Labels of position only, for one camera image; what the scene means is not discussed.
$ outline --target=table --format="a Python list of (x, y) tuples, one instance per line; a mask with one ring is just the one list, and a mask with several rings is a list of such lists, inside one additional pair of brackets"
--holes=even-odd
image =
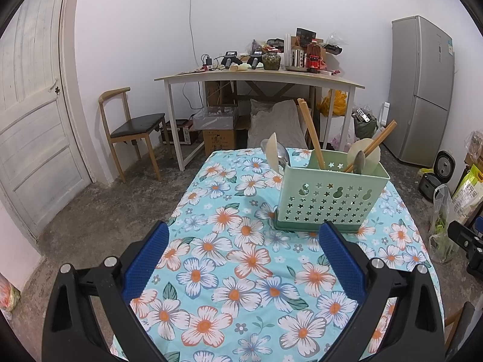
[[(289, 153), (301, 167), (311, 152)], [(168, 222), (165, 253), (131, 301), (168, 360), (319, 360), (347, 324), (357, 303), (342, 291), (317, 233), (271, 227), (281, 184), (260, 148), (216, 151), (195, 176)], [(434, 267), (391, 182), (358, 233), (344, 236), (392, 268), (424, 263), (443, 311)], [(380, 345), (394, 304), (395, 298), (387, 301), (364, 357)], [(304, 341), (299, 333), (307, 322)], [(111, 351), (122, 356), (116, 340)]]
[[(347, 133), (349, 131), (349, 123), (351, 122), (352, 107), (354, 105), (354, 96), (356, 88), (364, 89), (364, 86), (356, 84), (352, 81), (346, 80), (339, 76), (327, 76), (323, 74), (313, 74), (306, 72), (291, 72), (285, 70), (279, 71), (266, 71), (264, 69), (248, 70), (248, 71), (229, 71), (215, 70), (205, 71), (201, 73), (187, 73), (174, 76), (165, 76), (163, 78), (157, 78), (155, 81), (164, 81), (164, 87), (166, 90), (166, 98), (168, 100), (168, 113), (170, 115), (170, 121), (176, 121), (174, 115), (174, 103), (173, 95), (171, 91), (171, 85), (176, 83), (190, 83), (194, 81), (201, 81), (203, 83), (202, 97), (204, 98), (204, 104), (206, 105), (206, 90), (205, 82), (207, 81), (269, 81), (275, 83), (287, 83), (287, 84), (302, 84), (314, 87), (332, 88), (335, 90), (346, 91), (347, 97), (347, 111), (344, 116), (344, 124), (342, 128), (341, 145), (340, 148), (344, 148), (347, 139)], [(324, 143), (322, 148), (325, 148), (328, 140), (328, 133), (330, 129), (330, 123), (332, 120), (332, 112), (334, 110), (335, 91), (332, 91), (332, 97), (330, 99), (329, 116), (327, 126), (325, 128)], [(184, 170), (186, 165), (194, 158), (199, 150), (203, 148), (204, 143), (197, 146), (192, 153), (190, 153), (185, 159), (181, 152), (181, 146), (177, 135), (173, 135), (174, 148), (176, 150), (176, 157), (178, 158), (178, 165), (181, 171)]]

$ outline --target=green plastic basket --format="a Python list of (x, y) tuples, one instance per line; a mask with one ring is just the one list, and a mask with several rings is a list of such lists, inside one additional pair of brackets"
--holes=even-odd
[(379, 163), (371, 176), (343, 173), (347, 154), (322, 151), (327, 170), (312, 152), (307, 167), (287, 166), (274, 226), (285, 231), (318, 231), (331, 221), (345, 233), (356, 233), (390, 180)]

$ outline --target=refrigerator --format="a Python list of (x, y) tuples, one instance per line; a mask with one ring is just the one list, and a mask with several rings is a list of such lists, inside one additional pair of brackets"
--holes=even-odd
[(453, 93), (453, 40), (421, 16), (393, 21), (392, 30), (387, 121), (398, 125), (384, 144), (402, 162), (433, 167)]

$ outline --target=tabletop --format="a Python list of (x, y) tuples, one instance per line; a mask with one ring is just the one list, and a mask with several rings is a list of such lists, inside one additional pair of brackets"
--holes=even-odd
[(332, 85), (354, 86), (364, 88), (364, 86), (353, 81), (347, 80), (338, 75), (323, 75), (321, 73), (292, 72), (280, 69), (270, 71), (265, 69), (249, 69), (247, 71), (229, 71), (228, 69), (217, 69), (214, 71), (204, 71), (197, 73), (186, 73), (156, 78), (155, 81), (169, 80), (170, 83), (188, 83), (192, 81), (275, 81), (282, 83), (306, 84), (323, 87), (326, 83)]
[[(289, 152), (298, 167), (311, 153)], [(169, 362), (317, 361), (348, 323), (357, 302), (344, 294), (317, 233), (272, 227), (281, 187), (260, 148), (214, 152), (195, 176), (168, 222), (168, 247), (130, 303)], [(390, 268), (423, 263), (443, 311), (426, 247), (391, 182), (358, 232), (344, 237)], [(395, 301), (363, 358), (381, 344)], [(124, 357), (115, 338), (110, 350)]]

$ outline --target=wooden stick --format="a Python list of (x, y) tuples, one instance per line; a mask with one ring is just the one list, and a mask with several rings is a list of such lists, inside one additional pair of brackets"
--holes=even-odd
[[(371, 144), (368, 145), (368, 147), (364, 150), (364, 155), (366, 156), (366, 158), (368, 157), (368, 155), (373, 152), (376, 147), (381, 144), (385, 138), (388, 137), (388, 135), (393, 131), (393, 129), (398, 125), (398, 123), (396, 121), (391, 121), (391, 123), (386, 127), (386, 129), (384, 129), (380, 134), (379, 136), (377, 136), (375, 138), (375, 140), (373, 140), (373, 142)], [(349, 164), (345, 169), (344, 169), (344, 173), (350, 173), (352, 171), (354, 167), (354, 162), (352, 162), (351, 164)]]
[(300, 105), (300, 110), (302, 110), (302, 115), (305, 123), (307, 124), (307, 129), (309, 130), (310, 138), (312, 139), (313, 150), (315, 151), (315, 155), (317, 156), (319, 167), (321, 170), (325, 170), (325, 162), (322, 155), (322, 150), (320, 149), (319, 138), (317, 137), (315, 126), (313, 126), (313, 121), (312, 117), (310, 116), (310, 110), (307, 106), (307, 102), (305, 102), (305, 100), (302, 98), (298, 98), (297, 101)]

